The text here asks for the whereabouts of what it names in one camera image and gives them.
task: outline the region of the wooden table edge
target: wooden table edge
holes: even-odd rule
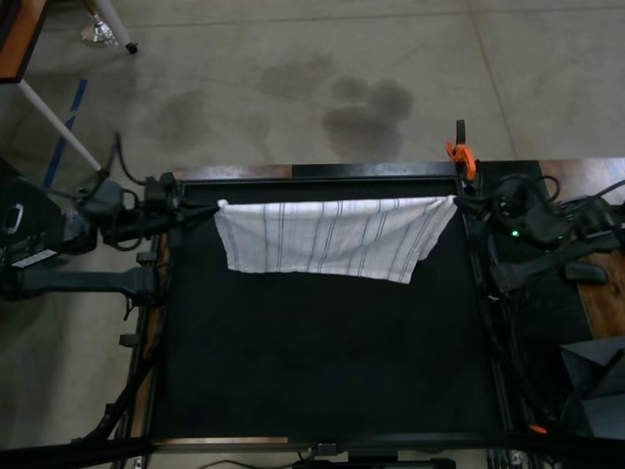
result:
[[[14,23],[7,35],[7,38],[0,48],[0,63],[3,60],[7,60],[7,56],[11,54],[11,52],[7,52],[7,48],[12,47],[15,44],[15,41],[18,39],[16,36],[20,34],[19,28],[21,26],[21,22],[19,21],[20,15],[27,14],[27,5],[26,2],[34,2],[40,1],[41,7],[39,12],[39,18],[32,28],[32,32],[30,34],[30,38],[28,40],[28,44],[23,50],[23,54],[21,55],[20,64],[17,66],[15,73],[12,74],[4,74],[5,72],[2,70],[2,66],[0,65],[0,84],[10,84],[10,83],[20,83],[23,79],[23,76],[26,73],[26,69],[28,67],[28,63],[30,62],[30,58],[32,57],[32,53],[37,45],[37,40],[39,35],[41,34],[41,29],[43,28],[44,23],[46,22],[46,17],[49,12],[51,2],[48,0],[21,0],[20,11],[16,16]]]

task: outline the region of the white pole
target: white pole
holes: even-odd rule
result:
[[[22,80],[18,83],[18,88],[24,93],[26,98],[32,103],[33,106],[41,112],[46,119],[53,125],[55,129],[59,131],[64,139],[74,147],[76,151],[80,153],[80,155],[87,160],[87,162],[96,170],[100,171],[102,166],[100,163],[96,161],[88,151],[83,147],[83,145],[76,139],[76,136],[69,132],[69,129],[65,127],[65,125],[61,122],[61,120],[52,112],[52,110],[43,102],[39,95],[37,95],[32,88],[26,83],[25,80]]]
[[[100,13],[102,13],[103,16],[106,18],[106,22],[108,23],[110,29],[113,31],[117,42],[119,42],[119,44],[121,44],[122,46],[125,46],[126,49],[128,49],[128,52],[130,52],[131,54],[137,52],[136,44],[133,44],[130,40],[130,36],[126,31],[124,24],[121,22],[121,19],[119,18],[119,15],[117,15],[115,8],[110,3],[110,0],[94,1]]]

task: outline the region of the metal stand base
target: metal stand base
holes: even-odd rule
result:
[[[97,13],[91,16],[89,24],[80,31],[80,36],[85,44],[92,47],[117,45],[113,31]]]

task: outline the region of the cloth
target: cloth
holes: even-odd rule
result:
[[[399,283],[410,282],[456,211],[453,196],[219,206],[231,270]]]

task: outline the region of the blue tape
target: blue tape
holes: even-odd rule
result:
[[[74,96],[74,101],[71,104],[71,108],[69,109],[72,112],[77,111],[78,108],[80,107],[80,102],[82,101],[82,97],[85,96],[85,90],[87,89],[88,81],[89,80],[87,78],[83,78],[80,80],[80,83],[78,83],[78,90],[76,91],[76,95]]]
[[[74,121],[76,120],[76,116],[72,115],[69,120],[65,123],[65,127],[69,130],[74,125]],[[50,161],[50,165],[48,166],[48,172],[46,173],[46,178],[43,180],[43,187],[48,188],[52,185],[52,182],[55,180],[55,175],[57,174],[57,170],[59,169],[59,164],[61,163],[61,157],[63,156],[63,151],[65,150],[65,144],[67,140],[63,137],[59,138],[57,142],[57,146],[55,147],[55,152],[52,153],[52,161]]]
[[[82,99],[85,96],[85,90],[87,89],[88,81],[89,80],[87,78],[80,79],[80,82],[78,83],[78,89],[76,90],[76,94],[74,95],[74,100],[71,102],[71,108],[69,109],[71,112],[76,112],[80,107],[80,103],[82,103]],[[76,116],[72,115],[65,123],[65,127],[71,130],[71,127],[74,125],[74,120],[76,120]],[[65,151],[65,144],[65,139],[63,137],[59,137],[59,141],[57,142],[55,151],[54,153],[52,153],[52,160],[48,165],[46,177],[43,180],[44,188],[50,187],[55,180],[57,170],[59,169],[59,164],[61,163],[61,158],[63,157],[63,152]]]

